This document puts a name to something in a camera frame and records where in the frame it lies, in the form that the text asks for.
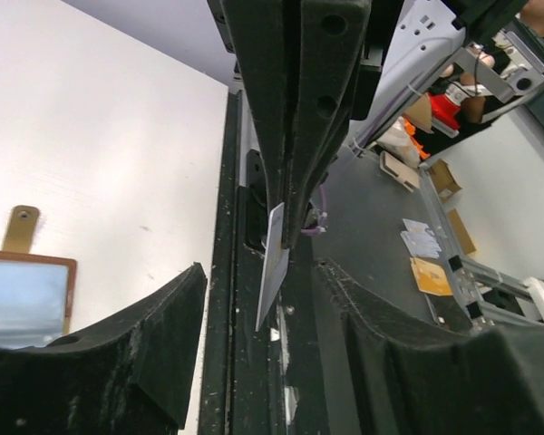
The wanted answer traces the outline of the brown leather card holder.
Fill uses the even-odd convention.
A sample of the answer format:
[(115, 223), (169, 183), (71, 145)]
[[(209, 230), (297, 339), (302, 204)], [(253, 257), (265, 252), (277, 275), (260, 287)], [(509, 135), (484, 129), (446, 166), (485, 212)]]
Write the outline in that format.
[(69, 333), (77, 262), (32, 254), (40, 217), (35, 207), (11, 210), (0, 248), (0, 348), (43, 347)]

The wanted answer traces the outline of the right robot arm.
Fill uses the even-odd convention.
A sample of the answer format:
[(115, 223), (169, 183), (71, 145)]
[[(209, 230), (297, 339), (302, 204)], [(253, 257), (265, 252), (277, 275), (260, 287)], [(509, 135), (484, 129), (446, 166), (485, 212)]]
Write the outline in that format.
[(277, 242), (295, 245), (306, 204), (352, 120), (384, 130), (470, 42), (492, 38), (520, 1), (212, 1), (236, 57)]

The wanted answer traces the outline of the cardboard boxes on floor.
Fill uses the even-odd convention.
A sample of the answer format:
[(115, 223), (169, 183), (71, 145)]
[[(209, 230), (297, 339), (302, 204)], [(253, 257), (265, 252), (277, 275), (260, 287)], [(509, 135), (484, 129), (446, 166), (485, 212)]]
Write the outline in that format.
[[(422, 181), (431, 182), (435, 196), (442, 203), (446, 203), (454, 194), (461, 191), (461, 187), (457, 184), (449, 171), (448, 165), (443, 160), (436, 161), (420, 175), (416, 169), (408, 167), (396, 157), (384, 151), (380, 155), (379, 166), (382, 172), (389, 175), (410, 192), (418, 190), (422, 186)], [(476, 246), (458, 210), (455, 208), (450, 209), (446, 212), (446, 217), (450, 223), (452, 233), (457, 237), (462, 253), (465, 255), (475, 253)], [(435, 233), (434, 235), (439, 245), (441, 245), (438, 241), (439, 237)], [(418, 290), (424, 294), (434, 296), (452, 295), (446, 273), (441, 266), (433, 262), (433, 260), (441, 258), (441, 253), (437, 259), (416, 257), (409, 253), (413, 277)]]

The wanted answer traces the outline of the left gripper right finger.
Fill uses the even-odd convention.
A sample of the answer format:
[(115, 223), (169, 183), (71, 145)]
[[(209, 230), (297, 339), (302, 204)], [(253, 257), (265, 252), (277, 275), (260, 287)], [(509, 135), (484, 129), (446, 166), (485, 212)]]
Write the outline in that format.
[(544, 434), (544, 326), (454, 333), (315, 265), (333, 434)]

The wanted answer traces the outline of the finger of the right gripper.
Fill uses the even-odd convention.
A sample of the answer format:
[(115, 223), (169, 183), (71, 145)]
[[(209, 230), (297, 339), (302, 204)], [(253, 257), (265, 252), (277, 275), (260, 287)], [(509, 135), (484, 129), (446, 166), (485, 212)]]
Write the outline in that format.
[(223, 1), (264, 166), (267, 204), (291, 208), (295, 23), (290, 1)]
[(283, 246), (293, 247), (306, 202), (320, 175), (328, 133), (335, 123), (362, 46), (369, 1), (303, 1), (300, 4), (297, 98), (286, 171)]

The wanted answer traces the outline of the loose cards on floor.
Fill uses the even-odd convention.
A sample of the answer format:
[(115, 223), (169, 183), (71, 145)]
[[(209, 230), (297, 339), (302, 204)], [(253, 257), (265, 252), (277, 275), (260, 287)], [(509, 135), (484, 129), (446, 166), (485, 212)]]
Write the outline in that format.
[(442, 252), (441, 246), (429, 225), (404, 218), (405, 230), (400, 236), (412, 256), (437, 259)]

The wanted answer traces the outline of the silver VIP card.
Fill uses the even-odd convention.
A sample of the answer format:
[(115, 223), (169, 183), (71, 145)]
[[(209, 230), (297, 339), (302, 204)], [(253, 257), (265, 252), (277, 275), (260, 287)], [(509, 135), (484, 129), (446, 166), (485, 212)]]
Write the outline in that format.
[(285, 203), (280, 203), (270, 211), (268, 216), (267, 244), (257, 304), (256, 332), (262, 328), (287, 275), (290, 250), (282, 247), (284, 214)]

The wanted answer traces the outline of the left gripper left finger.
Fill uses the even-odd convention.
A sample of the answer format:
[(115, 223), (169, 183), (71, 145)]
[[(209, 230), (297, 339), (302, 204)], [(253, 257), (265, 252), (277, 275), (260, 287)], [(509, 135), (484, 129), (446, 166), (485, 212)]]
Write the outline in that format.
[(194, 263), (159, 290), (42, 348), (0, 348), (0, 434), (183, 429), (208, 280)]

